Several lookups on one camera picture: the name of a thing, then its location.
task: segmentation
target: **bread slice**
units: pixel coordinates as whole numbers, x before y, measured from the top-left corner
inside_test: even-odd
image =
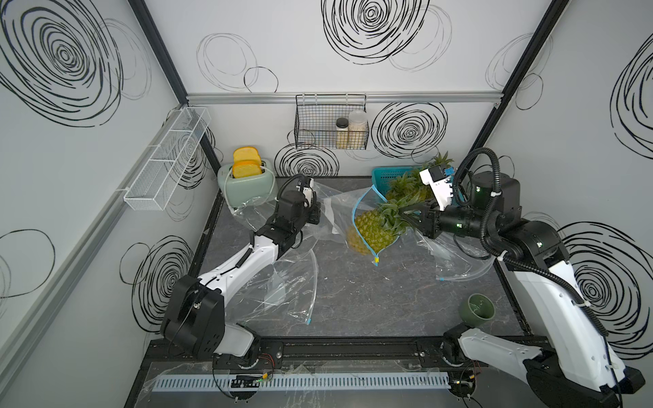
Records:
[[[236,149],[234,151],[234,164],[238,164],[239,161],[243,160],[254,161],[257,165],[261,165],[261,156],[259,155],[259,151],[256,150],[256,148],[252,148],[250,146]]]
[[[261,174],[261,167],[254,160],[241,160],[234,164],[232,171],[234,178],[250,177]]]

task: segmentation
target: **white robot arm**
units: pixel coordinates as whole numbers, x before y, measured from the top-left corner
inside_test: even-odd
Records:
[[[492,171],[474,175],[471,198],[460,198],[458,186],[479,154],[490,157]],[[497,367],[529,384],[550,407],[617,407],[621,394],[640,389],[645,383],[641,372],[627,367],[612,350],[608,331],[579,290],[557,232],[546,223],[521,219],[519,182],[500,173],[496,154],[476,149],[453,180],[448,175],[439,166],[423,170],[422,182],[431,186],[435,199],[401,209],[402,217],[428,238],[442,232],[478,238],[489,255],[514,273],[553,350],[525,347],[459,324],[445,333],[445,361],[457,366],[478,360]],[[451,205],[452,200],[459,205]]]
[[[254,275],[293,247],[306,223],[317,224],[319,219],[313,179],[291,177],[279,189],[273,215],[258,231],[251,232],[247,246],[212,271],[177,281],[161,333],[197,358],[231,354],[244,366],[251,366],[258,356],[257,336],[225,323],[225,305]]]

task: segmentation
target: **marble countertop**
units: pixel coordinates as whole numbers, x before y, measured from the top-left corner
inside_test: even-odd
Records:
[[[371,185],[369,178],[318,182],[339,191]],[[223,208],[201,273],[227,260],[248,241],[248,229]],[[319,240],[313,251],[319,273],[310,323],[281,309],[248,319],[248,328],[262,336],[440,336],[460,323],[461,301],[478,292],[496,307],[494,319],[482,330],[495,336],[523,334],[493,268],[470,281],[439,281],[434,279],[433,264],[421,259],[384,259],[374,266],[343,244],[325,240]]]

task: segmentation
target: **white mesh basket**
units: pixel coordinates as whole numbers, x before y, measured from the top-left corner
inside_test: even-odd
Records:
[[[164,210],[206,132],[206,108],[187,106],[132,183],[125,202],[134,210]]]

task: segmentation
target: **green ceramic cup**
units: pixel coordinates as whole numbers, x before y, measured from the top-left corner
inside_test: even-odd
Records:
[[[494,318],[494,304],[480,293],[474,293],[460,304],[458,309],[462,321],[472,327],[478,327]]]

